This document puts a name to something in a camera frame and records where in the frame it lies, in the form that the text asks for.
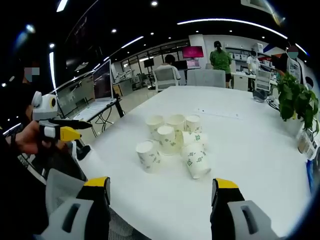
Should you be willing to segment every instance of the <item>dark hair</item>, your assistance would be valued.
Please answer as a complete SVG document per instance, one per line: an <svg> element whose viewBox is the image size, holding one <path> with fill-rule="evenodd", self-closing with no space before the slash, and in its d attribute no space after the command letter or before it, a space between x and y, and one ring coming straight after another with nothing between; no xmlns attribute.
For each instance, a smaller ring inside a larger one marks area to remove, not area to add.
<svg viewBox="0 0 320 240"><path fill-rule="evenodd" d="M168 54L167 56L165 56L165 58L164 58L164 62L166 63L166 64L172 64L172 63L174 63L176 61L176 58L173 56L173 55L171 55L171 54Z"/></svg>
<svg viewBox="0 0 320 240"><path fill-rule="evenodd" d="M218 50L218 53L221 53L221 42L215 41L213 45Z"/></svg>
<svg viewBox="0 0 320 240"><path fill-rule="evenodd" d="M250 51L250 54L251 56L254 56L254 57L257 55L256 51L253 51L253 50Z"/></svg>

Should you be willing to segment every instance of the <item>ceiling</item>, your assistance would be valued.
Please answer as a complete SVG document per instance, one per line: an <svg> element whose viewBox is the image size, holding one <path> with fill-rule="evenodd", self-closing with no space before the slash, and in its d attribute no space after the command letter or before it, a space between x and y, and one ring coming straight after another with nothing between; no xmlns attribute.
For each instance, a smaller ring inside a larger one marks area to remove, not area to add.
<svg viewBox="0 0 320 240"><path fill-rule="evenodd" d="M288 36L291 44L302 46L310 54L307 59L309 64L317 63L318 39L313 28L319 21L315 21L316 8L311 7L311 3L307 5L308 1L289 6L291 1L288 0L269 0L278 15L285 17L281 26L275 23L270 14L241 5L241 0L197 0L193 3L185 0L158 0L157 7L151 6L151 0L68 0L64 11L56 12L59 2L11 0L8 3L6 8L10 16L1 16L4 44L1 46L0 82L8 81L12 76L12 66L17 59L21 59L26 67L33 62L39 63L40 75L49 78L50 43L55 43L56 78L60 84L74 77L75 69L83 62L88 62L88 65L78 74L91 70L112 54L113 61L116 58L121 60L152 46L187 39L188 35L196 31L204 35L230 34L259 40L265 36L263 41L281 48L289 44L272 32L241 23L198 22L177 25L178 22L205 18L238 19L274 29ZM17 47L17 36L25 30L26 24L34 25L36 33L29 34L24 44ZM117 29L117 33L111 33L113 28ZM144 38L120 49L140 36Z"/></svg>

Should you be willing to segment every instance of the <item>hand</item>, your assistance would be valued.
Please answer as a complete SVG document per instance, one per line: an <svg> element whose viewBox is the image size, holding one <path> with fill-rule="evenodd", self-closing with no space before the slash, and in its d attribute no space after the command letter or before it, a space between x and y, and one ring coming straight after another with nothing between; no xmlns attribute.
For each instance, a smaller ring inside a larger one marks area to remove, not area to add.
<svg viewBox="0 0 320 240"><path fill-rule="evenodd" d="M39 135L39 124L36 121L30 122L22 132L15 136L15 143L20 152L25 154L37 154L39 150ZM42 141L42 145L45 148L50 148L51 143Z"/></svg>

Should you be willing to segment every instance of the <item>floor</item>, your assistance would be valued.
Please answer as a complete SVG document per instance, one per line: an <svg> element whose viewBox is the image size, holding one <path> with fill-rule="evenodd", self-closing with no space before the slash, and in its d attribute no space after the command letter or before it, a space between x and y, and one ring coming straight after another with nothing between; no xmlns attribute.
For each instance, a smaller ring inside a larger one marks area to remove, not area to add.
<svg viewBox="0 0 320 240"><path fill-rule="evenodd" d="M132 109L136 108L137 106L139 106L140 104L142 104L146 100L152 98L155 94L156 94L155 90L148 90L147 87L144 87L139 90L133 91L132 93L130 93L127 96L121 97L120 105L122 107L122 110L127 114ZM108 117L109 112L110 112L110 109L106 110L103 113L104 119L106 119ZM115 123L119 118L120 117L119 117L119 114L118 114L116 107L115 106L112 107L112 111L110 113L110 117L108 118L108 121ZM91 121L91 123L92 123L96 133L99 135L99 134L101 134L102 125L95 124L97 119L98 119L98 117L93 119ZM108 128L110 126L111 126L111 124L107 123L106 128ZM82 134L81 139L85 144L90 144L95 139L95 136L94 136L91 128L80 130L79 132Z"/></svg>

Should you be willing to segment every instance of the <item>light strip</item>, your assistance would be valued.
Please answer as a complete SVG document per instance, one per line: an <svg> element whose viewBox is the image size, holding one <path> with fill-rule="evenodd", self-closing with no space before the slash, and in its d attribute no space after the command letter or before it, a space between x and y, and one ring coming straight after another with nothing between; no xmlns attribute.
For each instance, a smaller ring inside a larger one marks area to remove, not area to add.
<svg viewBox="0 0 320 240"><path fill-rule="evenodd" d="M97 65L97 66L95 66L94 68L93 68L93 70L95 70L97 67L99 67L100 66L100 63Z"/></svg>
<svg viewBox="0 0 320 240"><path fill-rule="evenodd" d="M15 129L16 127L20 126L21 123L18 123L17 125L14 125L13 127L10 127L7 131L5 131L4 133L2 133L2 135L6 135L7 133L9 133L11 130Z"/></svg>
<svg viewBox="0 0 320 240"><path fill-rule="evenodd" d="M67 5L67 2L68 2L68 0L61 0L56 12L58 13L58 12L63 11Z"/></svg>
<svg viewBox="0 0 320 240"><path fill-rule="evenodd" d="M140 37L138 37L137 39L135 39L135 40L127 43L126 45L124 45L124 46L121 47L121 48L124 49L125 47L128 47L130 44L133 44L134 42L139 41L140 39L143 39L143 38L144 38L144 36L140 36Z"/></svg>
<svg viewBox="0 0 320 240"><path fill-rule="evenodd" d="M302 47L300 47L298 44L295 44L302 52L304 52L307 56L309 55Z"/></svg>
<svg viewBox="0 0 320 240"><path fill-rule="evenodd" d="M53 89L56 89L54 52L49 53L50 71Z"/></svg>
<svg viewBox="0 0 320 240"><path fill-rule="evenodd" d="M228 18L204 18L204 19L196 19L196 20L190 20L190 21L182 21L178 22L177 25L182 25L182 24L190 24L190 23L197 23L197 22L208 22L208 21L224 21L224 22L234 22L234 23L241 23L241 24L249 24L255 27L259 27L265 30L268 30L270 32L273 32L274 34L279 35L280 37L283 37L284 39L288 39L287 36L283 35L280 32L277 32L271 28L268 28L266 26L262 26L250 21L242 21L242 20L237 20L237 19L228 19Z"/></svg>
<svg viewBox="0 0 320 240"><path fill-rule="evenodd" d="M140 63L141 63L141 62L144 62L145 60L153 59L153 58L154 58L153 56L151 56L150 58L149 58L149 57L141 58L139 61L140 61Z"/></svg>

